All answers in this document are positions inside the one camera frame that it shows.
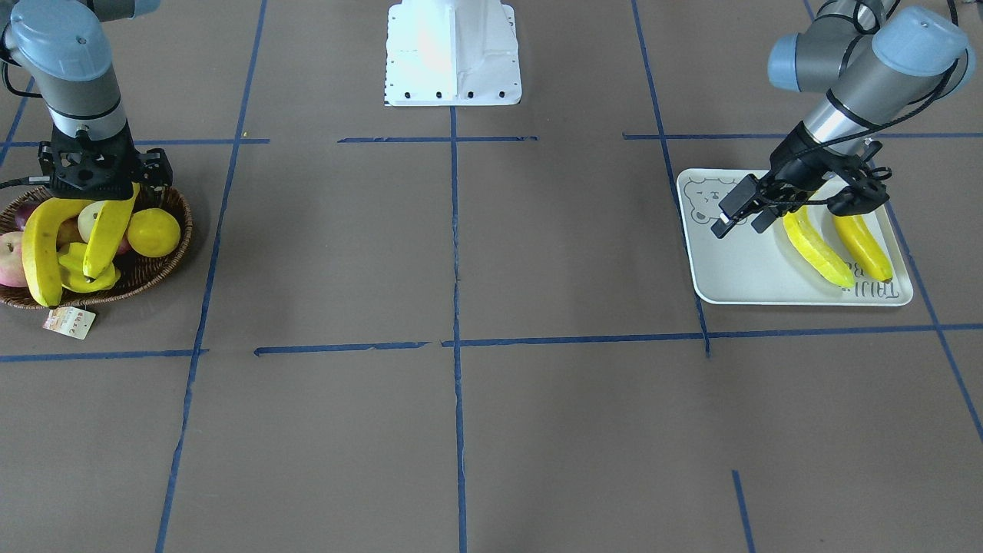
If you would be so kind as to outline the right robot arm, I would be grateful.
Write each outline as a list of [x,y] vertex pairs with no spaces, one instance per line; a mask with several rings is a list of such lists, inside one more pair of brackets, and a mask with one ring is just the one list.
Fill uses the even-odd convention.
[[38,146],[40,175],[2,183],[43,186],[55,198],[129,200],[173,183],[165,151],[134,146],[103,24],[157,11],[157,1],[4,1],[2,80],[25,69],[52,119]]

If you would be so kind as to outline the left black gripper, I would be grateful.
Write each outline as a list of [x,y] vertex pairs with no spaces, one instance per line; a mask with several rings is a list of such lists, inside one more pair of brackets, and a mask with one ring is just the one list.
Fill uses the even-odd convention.
[[849,167],[853,154],[839,153],[822,147],[803,121],[797,123],[786,139],[771,154],[771,168],[758,179],[748,173],[723,197],[720,214],[710,231],[723,239],[741,221],[753,216],[751,227],[764,233],[796,202],[805,202],[818,191],[826,173]]

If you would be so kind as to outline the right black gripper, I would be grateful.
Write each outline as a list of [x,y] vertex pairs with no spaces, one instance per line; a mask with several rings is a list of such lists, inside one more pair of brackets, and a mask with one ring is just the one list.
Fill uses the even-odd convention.
[[129,200],[133,184],[158,189],[173,184],[173,169],[162,148],[137,150],[130,131],[92,140],[85,131],[71,137],[53,131],[40,141],[38,163],[54,198]]

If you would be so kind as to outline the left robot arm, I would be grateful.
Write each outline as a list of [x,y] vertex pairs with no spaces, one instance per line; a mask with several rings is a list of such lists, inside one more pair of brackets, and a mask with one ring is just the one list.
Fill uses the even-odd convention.
[[745,176],[722,200],[712,226],[722,238],[742,220],[762,233],[807,204],[826,180],[845,188],[822,200],[833,216],[861,216],[887,202],[887,169],[872,169],[877,133],[957,91],[976,54],[955,17],[881,1],[828,1],[802,34],[783,36],[768,60],[772,85],[822,92],[822,100],[771,154],[761,177]]

